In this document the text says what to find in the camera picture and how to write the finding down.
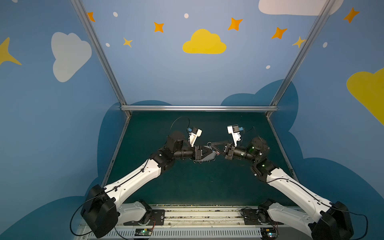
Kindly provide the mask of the left controller board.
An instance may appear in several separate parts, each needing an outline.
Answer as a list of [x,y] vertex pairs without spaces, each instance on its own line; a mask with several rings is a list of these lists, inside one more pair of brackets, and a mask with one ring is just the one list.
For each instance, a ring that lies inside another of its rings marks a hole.
[[153,229],[135,229],[134,236],[135,237],[151,237],[153,233]]

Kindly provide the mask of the right controller board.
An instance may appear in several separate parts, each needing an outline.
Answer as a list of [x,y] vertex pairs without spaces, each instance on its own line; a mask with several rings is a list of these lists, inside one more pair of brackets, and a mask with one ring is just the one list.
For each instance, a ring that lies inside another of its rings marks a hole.
[[279,232],[274,228],[261,228],[261,240],[275,240]]

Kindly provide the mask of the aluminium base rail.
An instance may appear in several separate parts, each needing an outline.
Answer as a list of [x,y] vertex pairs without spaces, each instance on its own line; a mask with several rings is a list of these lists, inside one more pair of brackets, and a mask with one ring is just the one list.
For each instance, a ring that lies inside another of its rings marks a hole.
[[[261,228],[279,232],[276,240],[311,240],[308,235],[282,225],[245,225],[242,208],[256,206],[187,206],[150,205],[152,210],[163,209],[163,226],[124,226],[118,224],[107,235],[96,238],[85,222],[76,231],[77,240],[261,240]],[[135,229],[153,229],[151,237],[135,237]]]

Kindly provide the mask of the aluminium frame back rail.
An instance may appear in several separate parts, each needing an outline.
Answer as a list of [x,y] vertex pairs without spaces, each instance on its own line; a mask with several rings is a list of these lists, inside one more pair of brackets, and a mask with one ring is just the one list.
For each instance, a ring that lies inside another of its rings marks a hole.
[[164,112],[276,112],[276,106],[155,106],[122,105],[122,111]]

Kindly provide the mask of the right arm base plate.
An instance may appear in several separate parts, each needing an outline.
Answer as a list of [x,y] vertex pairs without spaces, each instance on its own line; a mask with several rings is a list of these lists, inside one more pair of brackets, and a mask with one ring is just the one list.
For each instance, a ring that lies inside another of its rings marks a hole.
[[282,225],[283,223],[275,222],[264,210],[242,208],[240,214],[245,225]]

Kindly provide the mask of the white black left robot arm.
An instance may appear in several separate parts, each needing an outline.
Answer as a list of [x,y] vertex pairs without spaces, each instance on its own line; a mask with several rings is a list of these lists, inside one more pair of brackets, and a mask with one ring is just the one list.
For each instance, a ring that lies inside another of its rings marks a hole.
[[206,162],[213,160],[215,156],[216,152],[209,146],[195,146],[185,140],[183,133],[176,131],[167,137],[162,148],[151,154],[131,173],[104,187],[93,186],[78,210],[92,234],[98,239],[107,235],[118,224],[145,224],[150,219],[151,207],[144,201],[136,201],[124,208],[122,205],[127,198],[146,183],[171,169],[176,160]]

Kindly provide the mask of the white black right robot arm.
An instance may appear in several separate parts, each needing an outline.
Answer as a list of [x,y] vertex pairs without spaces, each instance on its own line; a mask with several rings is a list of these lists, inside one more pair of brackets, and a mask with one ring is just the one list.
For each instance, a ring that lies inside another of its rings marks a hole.
[[267,200],[258,207],[267,221],[288,225],[313,240],[349,240],[354,235],[347,206],[315,194],[271,162],[270,147],[264,139],[255,137],[248,147],[227,141],[210,146],[226,159],[251,161],[251,171],[261,182],[277,189],[301,208],[297,211]]

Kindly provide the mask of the grey oval keyring plate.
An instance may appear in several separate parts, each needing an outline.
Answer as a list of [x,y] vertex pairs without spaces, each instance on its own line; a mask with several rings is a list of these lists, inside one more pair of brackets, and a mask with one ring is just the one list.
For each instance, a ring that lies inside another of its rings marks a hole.
[[209,146],[196,146],[193,162],[202,164],[214,161],[217,155],[218,153]]

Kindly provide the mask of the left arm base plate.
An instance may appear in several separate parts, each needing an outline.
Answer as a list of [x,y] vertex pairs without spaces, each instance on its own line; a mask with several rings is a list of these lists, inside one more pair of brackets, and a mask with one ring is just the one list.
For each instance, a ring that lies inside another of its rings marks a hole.
[[145,215],[144,220],[140,220],[139,222],[126,222],[123,223],[124,226],[163,226],[165,221],[165,213],[166,211],[163,209],[160,210],[152,210],[151,215]]

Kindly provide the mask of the aluminium frame left post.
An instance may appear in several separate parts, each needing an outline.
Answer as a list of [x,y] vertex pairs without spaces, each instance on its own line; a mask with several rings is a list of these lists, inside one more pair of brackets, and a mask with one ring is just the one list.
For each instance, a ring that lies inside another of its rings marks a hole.
[[92,21],[90,20],[88,13],[86,12],[86,8],[84,6],[83,1],[80,0],[71,0],[71,3],[91,41],[91,44],[99,58],[99,61],[106,73],[106,76],[120,102],[121,107],[127,104],[127,101],[124,97],[122,89],[118,83],[118,80],[112,70],[112,67],[106,57],[106,54],[103,50],[103,47],[99,41],[99,38],[96,34],[96,31],[93,27]]

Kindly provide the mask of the controller board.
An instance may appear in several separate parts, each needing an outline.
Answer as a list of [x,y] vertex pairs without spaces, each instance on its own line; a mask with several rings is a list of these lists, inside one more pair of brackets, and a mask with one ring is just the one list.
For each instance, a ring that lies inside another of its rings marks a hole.
[[134,236],[135,237],[151,237],[153,233],[153,229],[135,229]]
[[275,240],[279,232],[274,228],[261,228],[261,240]]

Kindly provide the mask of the aluminium frame right post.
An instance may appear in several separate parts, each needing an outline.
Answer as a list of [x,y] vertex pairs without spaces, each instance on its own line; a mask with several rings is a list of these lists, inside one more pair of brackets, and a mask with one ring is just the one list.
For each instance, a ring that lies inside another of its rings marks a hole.
[[278,109],[278,104],[280,100],[282,99],[284,93],[288,89],[288,86],[292,82],[294,76],[296,75],[297,71],[299,70],[301,64],[303,63],[305,57],[307,56],[308,52],[310,51],[313,43],[315,42],[317,36],[323,29],[324,25],[326,24],[329,16],[331,15],[331,11],[333,6],[336,4],[336,0],[327,0],[325,1],[325,4],[323,8],[321,9],[318,17],[316,18],[313,26],[311,27],[306,41],[304,42],[304,45],[300,48],[295,60],[293,61],[293,64],[291,65],[286,77],[282,81],[280,87],[278,88],[275,96],[273,97],[270,107],[274,109],[276,112]]

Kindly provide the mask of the aluminium frame post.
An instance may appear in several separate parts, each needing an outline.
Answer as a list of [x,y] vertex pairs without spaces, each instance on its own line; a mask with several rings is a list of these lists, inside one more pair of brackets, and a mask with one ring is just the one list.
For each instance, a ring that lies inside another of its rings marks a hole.
[[118,80],[112,70],[112,67],[106,57],[106,54],[103,50],[103,47],[99,41],[99,38],[96,34],[96,31],[93,27],[92,21],[90,20],[88,13],[86,12],[86,8],[84,6],[83,1],[80,0],[71,0],[71,3],[91,41],[91,44],[99,58],[99,61],[106,73],[106,76],[120,102],[121,107],[127,104],[127,101],[124,97],[122,89],[118,83]]
[[331,15],[331,11],[333,6],[336,4],[336,0],[327,0],[325,1],[325,4],[323,8],[321,9],[318,17],[316,18],[313,26],[311,27],[306,41],[304,42],[304,45],[300,48],[295,60],[293,61],[293,64],[291,65],[286,77],[282,81],[280,87],[278,88],[275,96],[273,97],[270,107],[274,109],[276,112],[278,109],[278,104],[280,100],[282,99],[284,93],[288,89],[288,86],[292,82],[294,76],[296,75],[297,71],[299,70],[301,64],[303,63],[305,57],[307,56],[308,52],[310,51],[313,43],[315,42],[317,36],[323,29],[324,25],[326,24],[329,16]]

